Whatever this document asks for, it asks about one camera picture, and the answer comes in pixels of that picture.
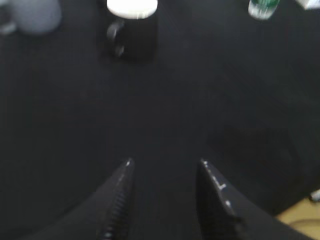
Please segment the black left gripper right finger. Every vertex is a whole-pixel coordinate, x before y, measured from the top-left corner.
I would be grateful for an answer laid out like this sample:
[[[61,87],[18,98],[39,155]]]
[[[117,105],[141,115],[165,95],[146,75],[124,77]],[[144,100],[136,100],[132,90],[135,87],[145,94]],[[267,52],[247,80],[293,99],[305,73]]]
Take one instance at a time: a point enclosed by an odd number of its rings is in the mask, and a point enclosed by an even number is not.
[[[198,162],[198,222],[204,240],[308,240],[240,193],[206,159]]]

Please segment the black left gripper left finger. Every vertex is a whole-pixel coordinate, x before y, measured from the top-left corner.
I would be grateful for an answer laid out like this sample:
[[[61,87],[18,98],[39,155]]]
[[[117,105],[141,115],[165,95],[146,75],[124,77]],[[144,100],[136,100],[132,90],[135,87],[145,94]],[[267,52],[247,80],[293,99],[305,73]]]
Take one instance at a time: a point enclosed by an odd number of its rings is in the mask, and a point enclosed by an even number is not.
[[[128,158],[89,198],[29,240],[126,240],[134,196],[135,162]]]

